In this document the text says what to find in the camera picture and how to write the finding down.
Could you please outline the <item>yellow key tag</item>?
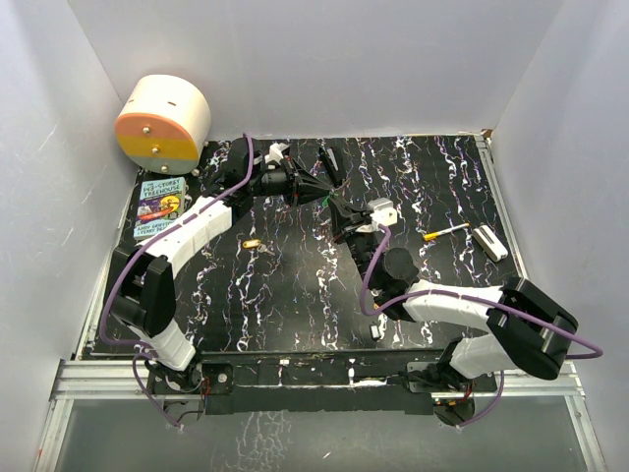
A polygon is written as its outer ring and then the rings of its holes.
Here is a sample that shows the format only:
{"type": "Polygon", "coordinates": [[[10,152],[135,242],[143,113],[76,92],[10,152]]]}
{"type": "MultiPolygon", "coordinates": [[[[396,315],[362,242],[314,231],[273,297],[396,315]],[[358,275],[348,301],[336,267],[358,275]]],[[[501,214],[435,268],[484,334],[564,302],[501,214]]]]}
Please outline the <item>yellow key tag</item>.
{"type": "Polygon", "coordinates": [[[261,242],[259,239],[250,239],[243,242],[242,247],[249,251],[257,251],[262,254],[274,255],[274,252],[268,245],[261,242]]]}

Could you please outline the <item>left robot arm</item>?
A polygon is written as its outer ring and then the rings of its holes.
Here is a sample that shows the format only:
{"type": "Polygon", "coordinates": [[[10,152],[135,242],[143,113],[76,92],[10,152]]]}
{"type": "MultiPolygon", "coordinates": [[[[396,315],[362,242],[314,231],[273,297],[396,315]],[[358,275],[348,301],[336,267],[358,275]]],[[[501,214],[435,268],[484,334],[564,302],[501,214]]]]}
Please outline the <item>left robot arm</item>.
{"type": "Polygon", "coordinates": [[[100,321],[114,317],[127,326],[183,392],[200,386],[203,369],[193,362],[196,349],[175,321],[178,272],[245,216],[255,198],[280,196],[287,205],[300,206],[327,197],[346,178],[344,159],[334,147],[318,151],[327,182],[289,153],[287,144],[262,152],[250,137],[235,140],[218,173],[187,211],[151,238],[132,248],[118,246],[112,255],[100,321]]]}

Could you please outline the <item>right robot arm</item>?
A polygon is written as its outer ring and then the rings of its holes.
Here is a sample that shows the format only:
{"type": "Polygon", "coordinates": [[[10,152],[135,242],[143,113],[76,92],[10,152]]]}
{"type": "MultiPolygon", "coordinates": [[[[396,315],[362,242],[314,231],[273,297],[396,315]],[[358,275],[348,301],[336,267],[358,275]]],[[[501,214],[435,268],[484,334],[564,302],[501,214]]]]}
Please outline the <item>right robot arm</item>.
{"type": "Polygon", "coordinates": [[[557,378],[578,322],[535,284],[512,277],[501,286],[474,288],[422,279],[407,249],[376,236],[377,231],[389,236],[397,221],[391,201],[356,207],[333,196],[327,205],[334,240],[348,246],[362,278],[359,302],[365,315],[478,331],[453,338],[436,363],[417,373],[417,381],[458,390],[482,375],[511,369],[546,381],[557,378]]]}

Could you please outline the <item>black stapler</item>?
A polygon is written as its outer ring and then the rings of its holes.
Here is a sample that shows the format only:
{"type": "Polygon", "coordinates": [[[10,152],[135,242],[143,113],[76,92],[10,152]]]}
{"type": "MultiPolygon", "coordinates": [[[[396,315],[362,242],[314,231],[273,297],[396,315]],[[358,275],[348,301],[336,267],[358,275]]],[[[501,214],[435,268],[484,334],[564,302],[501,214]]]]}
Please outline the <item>black stapler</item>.
{"type": "Polygon", "coordinates": [[[338,147],[320,147],[318,158],[332,185],[335,188],[342,186],[347,178],[343,152],[338,147]]]}

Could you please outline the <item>white key tag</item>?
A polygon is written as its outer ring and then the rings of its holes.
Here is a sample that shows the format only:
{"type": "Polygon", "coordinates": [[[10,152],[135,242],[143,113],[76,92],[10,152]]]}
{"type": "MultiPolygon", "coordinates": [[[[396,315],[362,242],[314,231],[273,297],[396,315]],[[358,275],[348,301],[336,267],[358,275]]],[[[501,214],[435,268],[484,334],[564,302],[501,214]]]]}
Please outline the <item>white key tag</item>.
{"type": "Polygon", "coordinates": [[[370,336],[373,341],[378,342],[383,338],[383,330],[380,327],[379,323],[372,322],[370,323],[370,336]]]}

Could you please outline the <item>white grey eraser block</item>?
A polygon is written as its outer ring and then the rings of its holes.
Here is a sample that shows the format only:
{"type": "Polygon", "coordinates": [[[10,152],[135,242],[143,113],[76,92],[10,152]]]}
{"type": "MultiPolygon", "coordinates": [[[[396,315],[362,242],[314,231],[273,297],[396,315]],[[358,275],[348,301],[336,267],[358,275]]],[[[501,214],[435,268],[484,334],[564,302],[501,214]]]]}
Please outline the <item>white grey eraser block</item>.
{"type": "Polygon", "coordinates": [[[507,258],[508,250],[487,225],[481,225],[472,231],[474,239],[489,258],[497,263],[507,258]]]}

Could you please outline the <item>blue treehouse paperback book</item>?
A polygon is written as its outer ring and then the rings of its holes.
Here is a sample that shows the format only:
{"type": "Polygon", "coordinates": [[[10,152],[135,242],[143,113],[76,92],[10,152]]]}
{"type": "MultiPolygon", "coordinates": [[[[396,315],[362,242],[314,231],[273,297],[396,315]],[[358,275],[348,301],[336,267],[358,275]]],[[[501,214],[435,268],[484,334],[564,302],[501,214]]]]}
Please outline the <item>blue treehouse paperback book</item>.
{"type": "Polygon", "coordinates": [[[134,238],[145,240],[165,230],[185,211],[184,177],[145,181],[141,185],[134,238]]]}

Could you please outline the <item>round pastel drawer box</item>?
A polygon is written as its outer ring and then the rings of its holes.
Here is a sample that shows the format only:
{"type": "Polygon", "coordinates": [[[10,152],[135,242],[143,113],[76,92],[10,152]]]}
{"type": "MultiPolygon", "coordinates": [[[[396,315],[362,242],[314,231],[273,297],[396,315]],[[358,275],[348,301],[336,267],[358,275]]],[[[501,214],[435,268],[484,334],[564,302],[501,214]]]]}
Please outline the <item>round pastel drawer box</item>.
{"type": "Polygon", "coordinates": [[[124,154],[139,167],[185,175],[200,161],[211,126],[207,100],[192,83],[171,75],[138,80],[114,123],[124,154]]]}

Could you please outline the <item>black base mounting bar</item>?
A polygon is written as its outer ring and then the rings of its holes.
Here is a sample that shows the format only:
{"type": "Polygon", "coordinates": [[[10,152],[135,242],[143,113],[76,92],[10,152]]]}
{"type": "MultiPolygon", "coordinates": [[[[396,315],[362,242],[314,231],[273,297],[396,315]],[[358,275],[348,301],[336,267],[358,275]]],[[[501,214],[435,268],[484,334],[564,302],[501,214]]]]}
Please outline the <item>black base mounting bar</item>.
{"type": "Polygon", "coordinates": [[[430,415],[441,401],[461,400],[470,415],[476,393],[493,393],[491,375],[448,384],[433,367],[433,349],[203,352],[182,389],[148,363],[148,388],[168,403],[192,401],[205,415],[250,412],[402,411],[430,415]]]}

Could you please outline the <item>aluminium frame rail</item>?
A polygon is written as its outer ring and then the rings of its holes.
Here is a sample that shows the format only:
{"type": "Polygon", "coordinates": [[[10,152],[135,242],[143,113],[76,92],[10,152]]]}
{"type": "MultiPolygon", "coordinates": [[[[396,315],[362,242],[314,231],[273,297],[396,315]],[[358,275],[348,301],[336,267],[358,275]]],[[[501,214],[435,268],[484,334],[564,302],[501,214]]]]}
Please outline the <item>aluminium frame rail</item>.
{"type": "Polygon", "coordinates": [[[479,382],[456,428],[428,393],[365,360],[229,358],[210,390],[181,393],[128,361],[64,361],[38,471],[602,471],[576,370],[479,382]]]}

